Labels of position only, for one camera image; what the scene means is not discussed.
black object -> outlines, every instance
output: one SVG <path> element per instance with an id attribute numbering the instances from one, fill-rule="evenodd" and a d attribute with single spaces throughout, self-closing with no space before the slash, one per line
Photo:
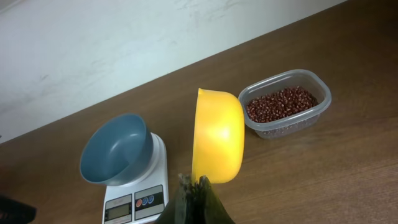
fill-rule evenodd
<path id="1" fill-rule="evenodd" d="M 0 224 L 27 224 L 35 216 L 36 208 L 0 196 Z"/>
<path id="2" fill-rule="evenodd" d="M 180 187 L 155 224 L 234 224 L 215 194 L 209 179 L 192 183 L 190 175 L 179 175 Z"/>

brown wooden surface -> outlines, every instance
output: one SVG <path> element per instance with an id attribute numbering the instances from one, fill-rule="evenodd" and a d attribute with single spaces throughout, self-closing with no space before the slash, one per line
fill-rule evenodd
<path id="1" fill-rule="evenodd" d="M 295 68 L 315 72 L 332 104 L 284 138 L 246 128 L 240 173 L 216 186 L 227 211 L 236 223 L 398 223 L 393 0 L 348 1 L 6 142 L 0 194 L 37 207 L 36 223 L 100 223 L 105 188 L 80 177 L 80 154 L 107 120 L 139 113 L 167 146 L 172 196 L 191 169 L 197 88 L 237 96 Z"/>

scale control panel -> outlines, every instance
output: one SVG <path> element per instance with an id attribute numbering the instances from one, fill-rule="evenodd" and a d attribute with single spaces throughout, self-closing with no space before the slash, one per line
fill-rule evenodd
<path id="1" fill-rule="evenodd" d="M 105 203 L 104 224 L 125 224 L 163 212 L 164 191 L 158 185 Z"/>

white digital scale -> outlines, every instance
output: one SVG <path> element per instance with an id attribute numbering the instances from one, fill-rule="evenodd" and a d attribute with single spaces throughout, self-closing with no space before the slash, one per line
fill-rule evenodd
<path id="1" fill-rule="evenodd" d="M 148 223 L 155 221 L 169 202 L 166 146 L 152 133 L 154 151 L 142 175 L 120 186 L 107 186 L 103 223 Z"/>

bowl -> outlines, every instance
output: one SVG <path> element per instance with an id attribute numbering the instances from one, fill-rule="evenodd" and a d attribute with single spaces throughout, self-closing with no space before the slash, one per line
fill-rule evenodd
<path id="1" fill-rule="evenodd" d="M 250 100 L 296 86 L 301 86 L 309 91 L 319 104 L 300 113 L 268 123 L 257 123 L 249 118 L 246 105 Z M 302 69 L 284 72 L 250 85 L 239 94 L 238 98 L 243 107 L 244 122 L 264 139 L 279 138 L 315 124 L 321 113 L 331 103 L 331 93 L 326 84 L 313 72 Z"/>
<path id="2" fill-rule="evenodd" d="M 126 184 L 148 166 L 153 146 L 150 131 L 140 116 L 118 116 L 100 127 L 88 141 L 80 159 L 80 174 L 94 184 Z"/>
<path id="3" fill-rule="evenodd" d="M 193 137 L 192 179 L 203 175 L 225 183 L 239 172 L 244 147 L 244 117 L 239 100 L 222 91 L 198 91 Z"/>

